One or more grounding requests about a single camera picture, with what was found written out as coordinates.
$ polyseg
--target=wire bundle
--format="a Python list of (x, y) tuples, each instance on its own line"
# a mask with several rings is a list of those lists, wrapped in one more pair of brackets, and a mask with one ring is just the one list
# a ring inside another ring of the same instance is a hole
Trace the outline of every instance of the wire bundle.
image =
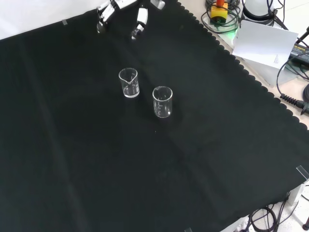
[[(257, 231), (257, 232), (271, 232), (271, 231), (274, 231), (274, 232), (277, 232), (278, 231), (278, 228), (279, 228), (279, 225), (281, 225), (283, 222), (285, 222), (288, 218), (290, 218), (290, 216), (293, 214), (293, 212), (295, 211), (295, 209), (297, 208), (298, 206), (298, 203), (296, 204), (296, 206), (294, 207), (294, 209), (292, 210), (291, 214), (286, 218), (284, 219), (283, 221), (281, 221), (281, 217), (282, 217), (282, 213), (283, 213), (283, 209), (284, 209), (284, 206), (287, 202), (287, 200), (289, 199), (289, 196), (290, 194), (288, 194), (288, 196), (284, 199), (284, 201), (282, 202), (281, 206), (280, 206), (280, 209), (279, 209), (279, 213), (278, 213), (278, 217), (276, 217), (276, 214), (274, 213), (274, 211), (272, 210), (274, 208), (274, 204), (271, 208), (269, 208), (268, 206), (262, 208), (262, 209), (265, 209), (267, 210), (267, 213), (258, 218), (258, 219), (255, 219), (253, 220), (253, 216), (260, 210), (257, 210), (255, 211), (252, 215), (249, 215), (249, 222), (248, 222), (248, 225), (247, 225), (247, 228), (245, 229), (245, 232), (248, 232), (249, 231), (249, 226), (252, 225), (254, 230)], [(268, 220), (268, 215), (271, 215), (272, 218), (273, 218), (273, 224), (272, 226), (270, 227), (269, 225), (269, 220)], [(258, 228), (254, 223), (264, 217), (267, 217), (267, 225), (268, 225), (268, 228), (266, 230), (263, 230), (263, 229), (260, 229)]]
[[(233, 32), (236, 31), (238, 28), (238, 25), (240, 23), (240, 8), (238, 7), (240, 4), (240, 0), (231, 0), (231, 1), (225, 1), (225, 3), (228, 3), (228, 7), (225, 8), (223, 6), (217, 6), (215, 3), (215, 0), (206, 0), (205, 1), (205, 5), (206, 5), (206, 12), (204, 14), (202, 14), (201, 16), (201, 22), (203, 23), (204, 27), (206, 27), (208, 30), (210, 30), (213, 33), (216, 34), (225, 34), (225, 33), (229, 33), (229, 32)], [(209, 14), (209, 11), (211, 10), (212, 6), (216, 6), (218, 8), (222, 8), (227, 10), (227, 14), (228, 15), (232, 15), (232, 19), (228, 22), (225, 23), (220, 23), (220, 22), (216, 22), (215, 20), (213, 20)], [(218, 31), (218, 30), (214, 30), (213, 28), (211, 28), (209, 25), (207, 25), (204, 21), (203, 21), (203, 17), (204, 15), (208, 15), (210, 22), (213, 23), (213, 25), (218, 28), (218, 27), (224, 27), (224, 28), (229, 28), (229, 27), (234, 27), (233, 29), (230, 30), (225, 30), (225, 31)]]

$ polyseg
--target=table surface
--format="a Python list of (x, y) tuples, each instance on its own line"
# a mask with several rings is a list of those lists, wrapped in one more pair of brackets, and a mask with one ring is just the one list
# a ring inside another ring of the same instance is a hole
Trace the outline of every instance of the table surface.
[[(205, 0), (178, 0), (178, 2), (180, 2), (182, 4), (182, 6), (185, 7), (185, 9), (187, 9), (189, 12), (191, 12), (200, 22), (201, 22), (201, 15), (203, 13), (205, 13), (205, 5), (204, 2)], [(233, 52), (232, 48), (221, 38), (219, 37), (217, 34), (213, 33), (213, 36), (216, 37), (216, 39), (220, 42), (220, 44), (222, 46), (225, 47), (226, 50), (228, 50), (230, 53)], [(238, 58), (238, 60), (240, 61), (241, 65), (243, 65), (245, 67), (245, 69), (253, 76), (255, 76), (255, 79), (259, 82), (261, 82), (261, 84), (263, 86), (265, 86), (269, 92), (273, 93), (275, 95), (275, 97), (279, 98), (280, 97), (280, 93), (278, 92), (276, 87), (270, 87), (269, 84), (253, 69), (251, 68), (243, 59)], [(292, 80), (290, 82), (287, 82), (285, 84), (283, 84), (282, 86), (280, 86), (280, 90), (285, 93), (286, 95), (298, 99), (298, 100), (302, 100), (302, 94), (303, 94), (303, 89), (306, 87), (306, 85), (308, 84), (308, 82), (306, 82), (305, 80), (303, 80), (301, 77)], [(307, 115), (300, 115), (301, 110), (288, 104), (285, 103), (285, 101), (282, 101), (282, 103), (284, 103), (287, 106), (287, 109), (289, 109), (290, 111), (293, 112), (293, 115), (296, 116), (299, 119), (299, 122), (304, 123), (307, 128), (309, 128), (309, 116)]]

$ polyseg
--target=black connector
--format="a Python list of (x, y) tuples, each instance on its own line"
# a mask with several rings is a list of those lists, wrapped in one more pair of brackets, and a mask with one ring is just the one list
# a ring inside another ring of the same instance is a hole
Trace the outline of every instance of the black connector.
[(296, 100), (296, 99), (291, 98), (291, 97), (289, 97), (289, 96), (287, 96), (283, 93), (281, 94), (280, 98), (285, 100), (286, 102), (293, 104), (293, 105), (297, 106), (298, 108), (302, 109), (300, 115), (303, 115), (304, 113), (309, 114), (309, 103), (308, 102)]

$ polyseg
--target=cable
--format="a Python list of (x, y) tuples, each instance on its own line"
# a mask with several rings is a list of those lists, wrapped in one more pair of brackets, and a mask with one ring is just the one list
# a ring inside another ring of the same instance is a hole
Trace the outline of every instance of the cable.
[(280, 98), (282, 98), (283, 100), (287, 101), (288, 103), (290, 104), (293, 104), (295, 106), (297, 106), (298, 108), (302, 109), (302, 112), (300, 113), (301, 115), (303, 115), (304, 113), (307, 113), (309, 114), (309, 103), (308, 102), (304, 102), (304, 101), (300, 101), (300, 100), (297, 100), (297, 99), (294, 99), (294, 98), (291, 98), (285, 94), (283, 94), (280, 89), (279, 89), (279, 85), (278, 85), (278, 79), (279, 79), (279, 75), (280, 75), (280, 72), (281, 70), (283, 69), (283, 67), (290, 61), (292, 61), (293, 59), (295, 59), (296, 57), (300, 57), (300, 56), (303, 56), (303, 55), (306, 55), (306, 54), (309, 54), (309, 52), (306, 52), (306, 53), (303, 53), (303, 54), (299, 54), (289, 60), (287, 60), (282, 66), (281, 68), (279, 69), (279, 72), (277, 74), (277, 80), (276, 80), (276, 84), (277, 84), (277, 89), (280, 93)]
[(305, 197), (304, 195), (301, 195), (303, 198), (305, 198), (307, 201), (309, 201), (309, 199), (307, 197)]
[(294, 207), (294, 209), (292, 210), (291, 214), (290, 214), (285, 220), (283, 220), (282, 222), (280, 222), (279, 225), (281, 225), (282, 223), (284, 223), (290, 216), (292, 216), (293, 212), (295, 211), (296, 207), (298, 206), (298, 203), (299, 203), (299, 202), (297, 202), (297, 204), (296, 204), (296, 206)]
[[(275, 22), (279, 24), (279, 26), (281, 26), (283, 29), (285, 30), (289, 30), (285, 24), (277, 17), (275, 16)], [(302, 39), (297, 38), (300, 42), (302, 42), (306, 47), (309, 47), (308, 44), (306, 44)]]
[[(258, 219), (256, 219), (256, 220), (254, 220), (254, 221), (253, 221), (253, 219), (251, 218), (251, 224), (252, 224), (252, 226), (253, 226), (253, 228), (254, 228), (255, 231), (257, 231), (257, 232), (269, 232), (269, 231), (272, 231), (272, 230), (275, 229), (275, 225), (276, 225), (277, 219), (276, 219), (276, 215), (275, 215), (274, 211), (272, 210), (272, 208), (270, 209), (268, 206), (266, 206), (266, 207), (264, 207), (264, 208), (262, 208), (262, 209), (267, 210), (267, 214), (265, 214), (264, 216), (262, 216), (262, 217), (260, 217), (260, 218), (258, 218)], [(263, 218), (263, 217), (265, 217), (265, 216), (268, 216), (269, 213), (271, 214), (271, 216), (272, 216), (272, 218), (273, 218), (273, 225), (272, 225), (270, 228), (268, 228), (267, 230), (262, 230), (262, 229), (258, 228), (258, 227), (254, 224), (254, 222), (257, 221), (257, 220), (259, 220), (259, 219), (261, 219), (261, 218)]]
[(297, 38), (300, 42), (302, 42), (306, 47), (309, 47), (302, 39)]
[(282, 23), (284, 23), (285, 20), (285, 0), (283, 0), (283, 20)]
[[(238, 5), (239, 5), (239, 0), (231, 0), (231, 2), (230, 2), (230, 6), (228, 6), (228, 8), (225, 8), (225, 7), (223, 7), (223, 6), (217, 6), (215, 3), (211, 3), (211, 4), (208, 4), (207, 5), (207, 7), (206, 7), (206, 12), (204, 13), (204, 14), (202, 14), (202, 16), (201, 16), (201, 22), (203, 23), (203, 25), (204, 25), (204, 27), (206, 27), (209, 31), (211, 31), (211, 32), (213, 32), (213, 33), (216, 33), (216, 34), (225, 34), (225, 33), (230, 33), (230, 32), (233, 32), (233, 31), (236, 31), (237, 30), (237, 28), (238, 28), (238, 24), (239, 24), (239, 22), (240, 22), (240, 16), (239, 16), (239, 14), (240, 14), (240, 8), (238, 7)], [(221, 9), (225, 9), (225, 10), (227, 10), (227, 14), (228, 15), (233, 15), (234, 17), (230, 20), (230, 21), (228, 21), (228, 22), (225, 22), (225, 23), (220, 23), (220, 22), (216, 22), (216, 21), (214, 21), (212, 18), (211, 18), (211, 16), (209, 15), (209, 11), (211, 10), (211, 7), (212, 6), (216, 6), (216, 7), (218, 7), (218, 8), (221, 8)], [(209, 17), (209, 19), (210, 19), (210, 22), (212, 22), (213, 24), (214, 24), (214, 26), (215, 27), (232, 27), (232, 26), (234, 26), (234, 28), (233, 29), (231, 29), (231, 30), (225, 30), (225, 31), (215, 31), (213, 28), (211, 28), (209, 25), (207, 25), (205, 22), (204, 22), (204, 20), (203, 20), (203, 17), (204, 17), (204, 15), (208, 15), (208, 17)]]
[(291, 58), (291, 59), (288, 59), (288, 60), (281, 66), (281, 68), (279, 69), (279, 72), (278, 72), (278, 74), (277, 74), (277, 81), (276, 81), (276, 83), (277, 83), (277, 89), (278, 89), (278, 91), (279, 91), (279, 93), (280, 93), (281, 95), (282, 95), (282, 93), (281, 93), (281, 91), (280, 91), (280, 89), (279, 89), (278, 79), (279, 79), (279, 75), (280, 75), (280, 73), (281, 73), (283, 67), (284, 67), (288, 62), (290, 62), (290, 61), (292, 61), (293, 59), (295, 59), (296, 57), (300, 57), (300, 56), (303, 56), (303, 55), (306, 55), (306, 54), (309, 54), (309, 52), (306, 52), (306, 53), (303, 53), (303, 54), (298, 54), (297, 56), (295, 56), (295, 57), (293, 57), (293, 58)]
[[(252, 217), (258, 212), (258, 211), (260, 211), (260, 209), (259, 210), (257, 210), (257, 211), (255, 211), (253, 214), (252, 214)], [(262, 219), (262, 218), (264, 218), (267, 214), (265, 214), (264, 216), (261, 216), (260, 218), (258, 218), (258, 219), (256, 219), (256, 220), (254, 220), (253, 222), (256, 222), (256, 221), (258, 221), (258, 220), (260, 220), (260, 219)]]

